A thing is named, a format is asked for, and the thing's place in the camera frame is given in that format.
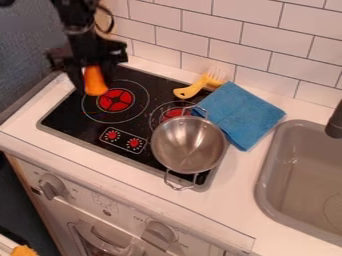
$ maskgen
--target black stovetop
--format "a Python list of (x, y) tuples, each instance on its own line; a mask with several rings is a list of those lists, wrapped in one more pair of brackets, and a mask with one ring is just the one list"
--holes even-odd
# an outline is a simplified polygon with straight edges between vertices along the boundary
[[(188, 85), (118, 66), (105, 95), (80, 96), (75, 91), (41, 124), (165, 172), (150, 148), (153, 130), (161, 122), (180, 115), (182, 107), (195, 104), (210, 93), (202, 90), (187, 101), (176, 98), (173, 89), (185, 86)], [(196, 184), (203, 185), (209, 172), (200, 174)], [(187, 181), (194, 177), (170, 173)]]

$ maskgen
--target blue towel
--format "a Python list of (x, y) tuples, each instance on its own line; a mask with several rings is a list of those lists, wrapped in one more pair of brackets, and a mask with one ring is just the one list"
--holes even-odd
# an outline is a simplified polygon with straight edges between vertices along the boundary
[[(272, 104), (228, 82), (198, 104), (209, 112), (227, 139), (242, 151), (249, 150), (285, 116)], [(195, 114), (203, 116), (201, 110)]]

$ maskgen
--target metal sink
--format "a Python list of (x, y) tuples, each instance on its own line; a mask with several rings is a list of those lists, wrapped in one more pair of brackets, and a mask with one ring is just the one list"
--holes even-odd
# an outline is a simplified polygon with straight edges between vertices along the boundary
[(255, 198), (271, 219), (342, 247), (342, 140), (316, 123), (281, 124)]

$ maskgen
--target red burner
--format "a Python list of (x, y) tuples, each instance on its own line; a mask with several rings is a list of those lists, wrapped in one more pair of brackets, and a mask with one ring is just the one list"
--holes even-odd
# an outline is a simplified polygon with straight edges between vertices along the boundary
[(131, 139), (129, 141), (129, 145), (132, 147), (132, 148), (136, 148), (137, 146), (140, 145), (140, 141), (139, 139)]
[(100, 96), (99, 106), (107, 112), (120, 112), (128, 109), (134, 102), (133, 94), (125, 89), (112, 89)]
[[(169, 120), (170, 118), (181, 116), (183, 112), (183, 108), (173, 108), (171, 110), (166, 111), (162, 116), (162, 122)], [(189, 116), (190, 112), (186, 111), (185, 115)]]
[(108, 135), (108, 138), (110, 138), (112, 140), (114, 140), (118, 137), (118, 133), (116, 131), (110, 131), (110, 132), (108, 132), (107, 135)]

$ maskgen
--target stainless steel bowl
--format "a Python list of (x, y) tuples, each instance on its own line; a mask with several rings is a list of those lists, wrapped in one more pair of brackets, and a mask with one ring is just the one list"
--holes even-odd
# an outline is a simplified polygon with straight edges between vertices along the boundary
[(156, 159), (168, 169), (196, 174), (216, 167), (228, 142), (212, 122), (196, 116), (180, 116), (160, 124), (151, 139)]

